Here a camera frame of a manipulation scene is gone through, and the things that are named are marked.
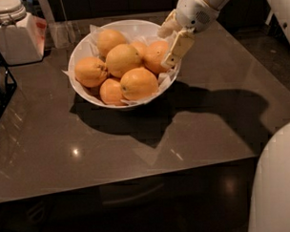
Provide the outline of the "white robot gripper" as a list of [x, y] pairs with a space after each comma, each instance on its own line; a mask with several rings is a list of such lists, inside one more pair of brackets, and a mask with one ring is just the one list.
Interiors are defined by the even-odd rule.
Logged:
[[167, 40], [161, 66], [172, 69], [195, 43], [194, 33], [207, 30], [218, 17], [204, 0], [178, 0], [176, 8], [165, 18], [157, 36]]

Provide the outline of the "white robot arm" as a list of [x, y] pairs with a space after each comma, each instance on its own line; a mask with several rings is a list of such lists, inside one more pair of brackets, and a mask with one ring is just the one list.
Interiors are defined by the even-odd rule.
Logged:
[[[228, 1], [178, 0], [157, 32], [174, 38], [161, 65], [172, 68], [181, 60]], [[247, 232], [290, 232], [290, 122], [265, 145], [253, 183]]]

